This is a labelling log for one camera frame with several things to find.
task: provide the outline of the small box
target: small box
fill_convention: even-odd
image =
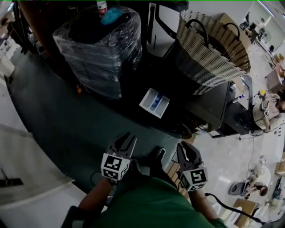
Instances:
[[[150,88],[143,97],[139,106],[156,117],[161,118],[168,104],[169,99],[167,97]]]
[[[180,181],[187,191],[198,190],[208,181],[207,168],[184,171],[180,177]]]
[[[284,159],[285,159],[285,153],[283,152],[282,160],[284,160]],[[278,162],[278,163],[276,164],[275,172],[276,172],[277,174],[280,174],[280,175],[285,174],[285,161],[283,161],[283,162]]]
[[[111,180],[121,180],[128,171],[129,165],[129,159],[104,153],[101,163],[101,174]]]

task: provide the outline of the woven basket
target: woven basket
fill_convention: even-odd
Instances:
[[[186,76],[201,85],[194,95],[250,71],[239,35],[227,26],[204,14],[188,10],[180,13],[175,62]]]

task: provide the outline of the bottle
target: bottle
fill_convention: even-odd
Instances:
[[[104,17],[105,13],[107,12],[107,2],[106,1],[97,1],[97,7],[99,10],[99,16],[101,18]]]
[[[235,99],[233,99],[233,103],[236,103],[238,100],[244,98],[244,94],[242,94],[241,96],[236,97]]]

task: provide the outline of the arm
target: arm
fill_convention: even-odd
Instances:
[[[266,127],[265,130],[270,130],[270,121],[269,121],[268,117],[265,116],[265,117],[262,118],[262,120],[263,120],[263,123],[264,123],[264,125]]]
[[[245,195],[243,195],[244,197],[246,197],[247,195],[254,193],[255,191],[257,191],[257,188],[253,187],[251,190],[249,190]]]
[[[92,211],[94,216],[100,214],[111,190],[112,185],[110,181],[107,178],[103,178],[99,184],[84,197],[78,208]]]
[[[189,191],[188,194],[192,207],[204,215],[208,221],[219,218],[201,189],[198,189],[196,191]]]
[[[61,228],[82,228],[84,221],[89,217],[98,216],[112,189],[108,179],[103,178],[91,192],[80,202],[78,207],[72,206],[63,221]]]
[[[257,182],[257,178],[253,179],[253,181],[250,183],[250,185],[246,188],[246,190],[250,190]]]

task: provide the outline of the red label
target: red label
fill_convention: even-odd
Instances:
[[[107,8],[105,9],[99,9],[99,14],[104,15],[107,12]]]

